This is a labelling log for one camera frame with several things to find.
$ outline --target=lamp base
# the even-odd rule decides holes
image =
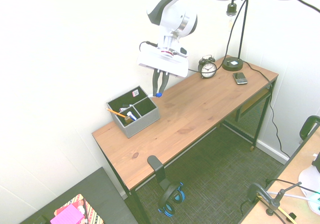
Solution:
[[[222,68],[228,71],[238,71],[242,69],[244,62],[236,57],[228,57],[222,63]]]

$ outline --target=smartphone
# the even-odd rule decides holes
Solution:
[[[248,80],[246,79],[244,73],[233,73],[233,77],[235,78],[235,81],[237,84],[247,84]]]

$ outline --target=desk top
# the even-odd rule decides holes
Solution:
[[[297,183],[299,174],[311,165],[314,157],[313,154],[320,152],[320,128],[310,137],[305,143],[297,155],[288,164],[285,170],[280,174],[278,179],[286,180],[289,182]],[[280,189],[286,189],[290,187],[290,184],[275,181],[268,191],[278,192]],[[286,192],[287,194],[297,195],[304,197],[300,188],[293,188]],[[308,202],[301,199],[283,197],[280,201],[280,207],[289,213],[294,213],[297,218],[295,221],[298,224],[316,224],[320,223],[320,216],[315,214],[308,206]],[[282,224],[282,222],[273,215],[271,217],[266,214],[266,206],[262,203],[257,203],[255,207],[248,213],[246,218],[241,224],[256,224],[257,220],[259,224]],[[277,213],[282,219],[286,219],[279,211]]]
[[[222,59],[216,62],[219,67]],[[277,74],[251,65],[270,81]],[[262,75],[243,64],[248,80],[237,85],[233,72],[220,68],[213,78],[201,79],[196,73],[166,90],[161,98],[153,98],[160,119],[131,138],[110,122],[93,132],[125,185],[131,190],[154,171],[147,163],[155,155],[163,164],[177,156],[211,127],[223,121],[248,99],[268,85]]]

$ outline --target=alarm clock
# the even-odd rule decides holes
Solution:
[[[217,66],[215,65],[215,58],[211,55],[209,58],[204,58],[199,60],[198,71],[201,73],[202,78],[211,78],[216,74]]]

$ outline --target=pencil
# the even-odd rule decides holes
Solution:
[[[123,114],[121,114],[121,113],[117,113],[117,112],[115,112],[115,111],[113,111],[113,110],[111,110],[111,109],[109,109],[109,108],[106,108],[106,110],[108,110],[109,112],[115,113],[115,114],[119,115],[120,117],[125,118],[125,115],[123,115]]]

